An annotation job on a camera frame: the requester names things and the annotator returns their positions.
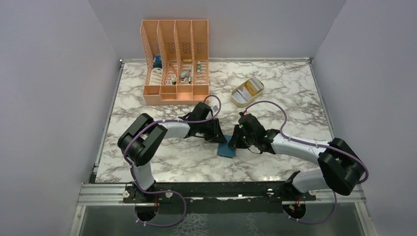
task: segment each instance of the metal frame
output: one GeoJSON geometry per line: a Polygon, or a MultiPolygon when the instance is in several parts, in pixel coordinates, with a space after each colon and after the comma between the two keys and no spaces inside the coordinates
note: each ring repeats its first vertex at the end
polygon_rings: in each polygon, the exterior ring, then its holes
{"type": "Polygon", "coordinates": [[[331,117],[330,117],[330,114],[328,113],[328,110],[327,110],[327,107],[326,107],[325,100],[323,99],[322,92],[320,91],[319,84],[317,83],[317,80],[316,80],[316,75],[314,74],[313,65],[311,64],[311,60],[309,60],[309,61],[308,61],[308,64],[309,64],[309,66],[310,66],[311,75],[313,76],[314,83],[316,84],[317,93],[319,94],[319,98],[320,98],[320,101],[321,101],[321,103],[322,103],[323,110],[324,110],[324,112],[325,112],[325,116],[326,116],[327,124],[328,124],[328,127],[329,127],[329,129],[330,129],[330,135],[331,135],[331,137],[334,139],[334,127],[333,127],[333,122],[331,121],[331,117]]]}
{"type": "MultiPolygon", "coordinates": [[[[246,58],[239,58],[239,59],[217,59],[217,58],[210,58],[210,61],[306,61],[309,63],[310,70],[314,79],[314,83],[316,85],[317,92],[319,94],[320,101],[323,106],[323,110],[326,115],[326,119],[328,121],[328,126],[330,129],[330,133],[332,138],[334,138],[334,128],[333,124],[330,118],[330,115],[327,111],[326,104],[324,102],[322,93],[320,91],[319,85],[317,83],[313,67],[311,64],[311,58],[299,58],[299,59],[246,59],[246,58]]],[[[110,105],[110,109],[107,115],[107,121],[103,130],[103,135],[100,142],[100,147],[97,152],[96,161],[94,164],[93,174],[96,174],[98,169],[98,164],[100,163],[100,158],[104,146],[104,141],[106,138],[107,130],[110,123],[110,116],[113,111],[113,106],[116,100],[117,91],[119,89],[120,79],[123,72],[123,67],[125,63],[131,63],[131,62],[143,62],[144,59],[125,59],[120,60],[120,70],[119,70],[119,76],[117,78],[117,85],[115,88],[115,91],[113,93],[113,100],[110,105]]],[[[82,184],[80,189],[80,194],[77,201],[77,206],[75,209],[75,215],[74,220],[72,223],[72,227],[70,230],[70,236],[77,236],[79,235],[84,219],[84,215],[86,212],[86,207],[88,206],[152,206],[153,203],[123,203],[123,192],[125,191],[126,184],[120,183],[120,184],[82,184]]],[[[310,194],[316,196],[315,201],[308,201],[302,203],[307,204],[323,204],[323,203],[333,203],[334,202],[334,196],[333,192],[331,190],[317,190],[317,191],[310,191],[310,194]]],[[[242,198],[250,198],[250,197],[243,197],[240,194],[238,194],[234,198],[228,198],[228,199],[242,199],[242,198]]],[[[337,195],[337,202],[338,203],[355,203],[357,213],[359,220],[361,222],[363,231],[366,236],[375,236],[375,229],[372,224],[372,220],[369,217],[368,211],[366,209],[366,198],[363,193],[361,185],[357,185],[355,189],[352,191],[352,193],[349,196],[342,196],[337,195]]],[[[294,202],[287,202],[283,201],[282,204],[293,204],[294,202]]]]}
{"type": "Polygon", "coordinates": [[[104,141],[106,140],[106,134],[107,134],[107,131],[109,129],[110,117],[112,116],[113,107],[114,107],[115,101],[116,101],[117,91],[118,91],[119,85],[120,85],[121,75],[123,74],[123,67],[124,67],[124,63],[122,62],[122,60],[120,60],[120,69],[119,69],[119,75],[117,77],[116,88],[113,92],[113,97],[112,97],[112,102],[110,104],[109,112],[107,113],[106,124],[104,125],[103,135],[101,136],[100,147],[98,148],[97,157],[95,159],[94,167],[98,166],[98,164],[100,163],[101,153],[103,151],[103,146],[104,146],[104,141]]]}

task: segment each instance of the glass panel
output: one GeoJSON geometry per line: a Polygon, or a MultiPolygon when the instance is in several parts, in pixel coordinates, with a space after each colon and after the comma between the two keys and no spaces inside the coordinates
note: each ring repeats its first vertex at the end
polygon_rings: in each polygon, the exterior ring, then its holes
{"type": "MultiPolygon", "coordinates": [[[[322,236],[364,235],[354,203],[338,204],[332,219],[320,225],[304,225],[276,213],[188,214],[179,225],[169,228],[144,227],[135,223],[132,206],[89,206],[81,229],[83,236],[158,235],[158,236],[322,236]]],[[[333,204],[309,204],[303,220],[326,218],[333,204]]],[[[158,215],[155,222],[169,223],[180,215],[158,215]]]]}

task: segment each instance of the blue sponge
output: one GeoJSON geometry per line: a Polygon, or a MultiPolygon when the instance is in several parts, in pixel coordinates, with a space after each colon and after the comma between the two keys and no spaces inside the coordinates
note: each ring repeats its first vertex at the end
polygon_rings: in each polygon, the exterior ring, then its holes
{"type": "Polygon", "coordinates": [[[225,135],[224,137],[226,138],[227,143],[219,144],[219,147],[217,149],[217,155],[222,156],[222,157],[227,157],[227,158],[233,158],[234,156],[236,156],[236,149],[230,148],[229,146],[227,146],[227,144],[232,139],[232,136],[225,135]]]}

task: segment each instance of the marble tabletop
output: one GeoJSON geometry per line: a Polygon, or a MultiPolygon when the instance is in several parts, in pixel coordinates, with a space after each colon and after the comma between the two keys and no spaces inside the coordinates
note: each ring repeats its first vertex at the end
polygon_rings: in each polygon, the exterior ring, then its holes
{"type": "MultiPolygon", "coordinates": [[[[265,85],[257,99],[280,104],[288,114],[285,132],[293,137],[318,141],[331,140],[330,130],[314,79],[307,62],[210,62],[210,93],[222,101],[218,118],[223,134],[232,135],[239,112],[243,108],[230,101],[230,92],[249,78],[255,77],[265,85]]],[[[120,80],[114,108],[100,164],[97,183],[129,182],[129,165],[117,147],[120,135],[141,114],[154,119],[173,119],[191,112],[194,106],[147,106],[143,85],[147,67],[145,62],[126,63],[120,80]]],[[[217,105],[210,98],[209,105],[217,105]]],[[[258,104],[250,109],[265,129],[279,129],[283,115],[270,104],[258,104]]],[[[163,140],[151,160],[152,173],[159,182],[199,181],[268,181],[286,180],[296,171],[318,167],[286,155],[262,155],[238,149],[233,159],[216,155],[218,144],[204,139],[163,140]]]]}

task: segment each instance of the white wall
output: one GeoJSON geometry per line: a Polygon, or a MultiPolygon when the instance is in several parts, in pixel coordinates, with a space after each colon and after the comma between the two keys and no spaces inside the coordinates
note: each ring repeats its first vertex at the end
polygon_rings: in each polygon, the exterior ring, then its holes
{"type": "Polygon", "coordinates": [[[0,235],[68,235],[118,58],[87,0],[2,0],[0,32],[0,235]]]}
{"type": "Polygon", "coordinates": [[[117,55],[144,58],[144,19],[209,19],[210,57],[313,57],[345,0],[89,0],[117,55]]]}
{"type": "Polygon", "coordinates": [[[370,170],[378,235],[417,226],[417,3],[347,0],[313,66],[336,135],[370,170]]]}

